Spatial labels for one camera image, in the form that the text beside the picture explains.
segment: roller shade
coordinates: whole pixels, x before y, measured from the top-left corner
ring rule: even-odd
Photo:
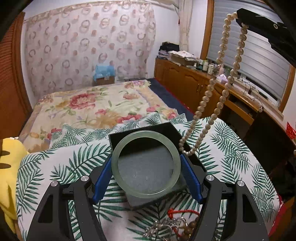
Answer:
[[[258,13],[273,22],[282,22],[278,15],[267,5],[252,0],[215,0],[212,34],[207,58],[216,60],[220,50],[221,37],[223,32],[224,19],[228,13],[236,12],[245,8]],[[224,63],[232,67],[239,41],[240,26],[234,21],[231,22],[227,50],[225,50]],[[244,54],[240,63],[239,72],[245,74],[274,96],[281,99],[289,74],[290,64],[284,57],[274,51],[268,39],[248,31],[245,41]]]

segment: wall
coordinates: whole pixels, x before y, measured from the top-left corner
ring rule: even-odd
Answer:
[[[294,84],[290,93],[290,97],[286,104],[286,107],[283,111],[284,120],[283,125],[284,127],[287,126],[287,122],[296,130],[296,76],[294,79]]]
[[[39,13],[64,7],[68,5],[90,2],[88,0],[34,0],[23,11],[25,12],[25,19],[31,18]],[[153,4],[155,19],[156,19],[156,37],[153,48],[147,60],[148,78],[154,76],[155,58],[162,42],[168,41],[172,43],[179,43],[179,17],[173,6]],[[25,28],[22,30],[21,45],[24,45]],[[37,100],[33,95],[30,81],[28,79],[27,69],[25,67],[24,46],[21,47],[21,62],[25,86],[29,96],[32,107]]]
[[[207,0],[193,0],[189,30],[189,52],[200,57],[207,17]]]

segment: stuffed animal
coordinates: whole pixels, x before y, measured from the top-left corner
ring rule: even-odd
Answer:
[[[16,233],[17,214],[15,189],[17,171],[22,158],[29,154],[17,138],[0,140],[0,207],[4,212],[5,221]]]

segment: beige curtain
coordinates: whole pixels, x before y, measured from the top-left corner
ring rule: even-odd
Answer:
[[[179,18],[180,18],[180,50],[188,51],[189,29],[192,16],[193,0],[180,0]]]
[[[92,85],[96,65],[118,79],[146,77],[156,25],[152,4],[105,1],[51,10],[26,23],[25,55],[37,97]]]

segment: screw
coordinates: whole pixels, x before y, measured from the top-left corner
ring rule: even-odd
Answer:
[[[213,181],[215,178],[213,175],[207,175],[206,179],[208,179],[209,181]]]
[[[50,185],[51,185],[52,187],[55,187],[55,186],[57,186],[58,184],[59,184],[58,181],[52,181]]]
[[[243,187],[243,186],[244,186],[244,182],[241,181],[241,180],[237,181],[237,184],[238,184],[240,187]]]
[[[81,181],[86,182],[89,179],[89,176],[82,176],[80,178]]]

